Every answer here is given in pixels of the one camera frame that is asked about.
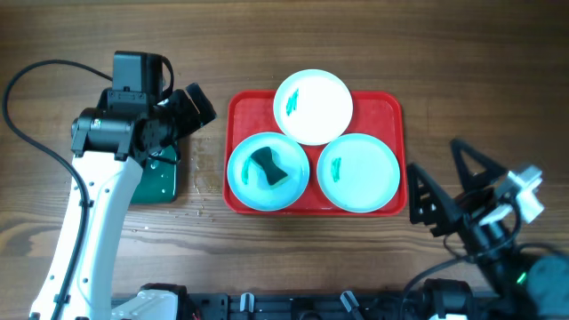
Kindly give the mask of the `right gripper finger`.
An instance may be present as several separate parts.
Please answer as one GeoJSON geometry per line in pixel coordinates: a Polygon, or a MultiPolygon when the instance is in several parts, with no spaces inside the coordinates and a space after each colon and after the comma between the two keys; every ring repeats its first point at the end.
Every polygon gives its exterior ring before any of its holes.
{"type": "Polygon", "coordinates": [[[410,222],[432,226],[433,236],[446,236],[461,227],[462,209],[418,164],[406,167],[410,222]]]}
{"type": "Polygon", "coordinates": [[[473,148],[465,140],[451,140],[450,148],[464,196],[490,190],[508,171],[505,166],[473,148]]]}

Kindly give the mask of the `green dish sponge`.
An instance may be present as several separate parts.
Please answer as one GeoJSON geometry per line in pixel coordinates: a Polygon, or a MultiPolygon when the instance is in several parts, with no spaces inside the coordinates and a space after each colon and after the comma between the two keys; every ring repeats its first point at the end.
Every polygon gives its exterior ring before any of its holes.
{"type": "Polygon", "coordinates": [[[267,183],[270,187],[288,177],[288,174],[279,168],[273,158],[273,152],[270,147],[263,147],[255,150],[251,154],[251,159],[262,169],[266,175],[267,183]]]}

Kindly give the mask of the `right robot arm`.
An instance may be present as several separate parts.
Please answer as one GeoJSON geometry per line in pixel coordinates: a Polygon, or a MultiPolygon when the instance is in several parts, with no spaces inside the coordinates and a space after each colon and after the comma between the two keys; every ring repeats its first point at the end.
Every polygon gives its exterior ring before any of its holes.
{"type": "Polygon", "coordinates": [[[536,196],[542,171],[533,164],[511,171],[466,141],[450,143],[462,192],[450,197],[418,164],[406,168],[410,222],[434,237],[456,235],[463,252],[414,277],[404,288],[397,316],[424,319],[540,319],[568,313],[568,255],[552,244],[519,244],[523,224],[544,210],[536,196]],[[477,298],[462,281],[433,274],[468,263],[477,266],[495,296],[477,298]]]}

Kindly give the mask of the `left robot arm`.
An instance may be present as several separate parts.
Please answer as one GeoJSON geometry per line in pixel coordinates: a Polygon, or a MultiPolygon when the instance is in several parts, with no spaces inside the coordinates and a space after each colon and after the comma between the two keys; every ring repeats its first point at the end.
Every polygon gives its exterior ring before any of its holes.
{"type": "Polygon", "coordinates": [[[216,117],[198,84],[158,102],[144,92],[106,90],[73,125],[70,190],[56,251],[30,310],[32,319],[184,319],[185,287],[146,284],[111,304],[112,277],[124,218],[150,156],[216,117]]]}

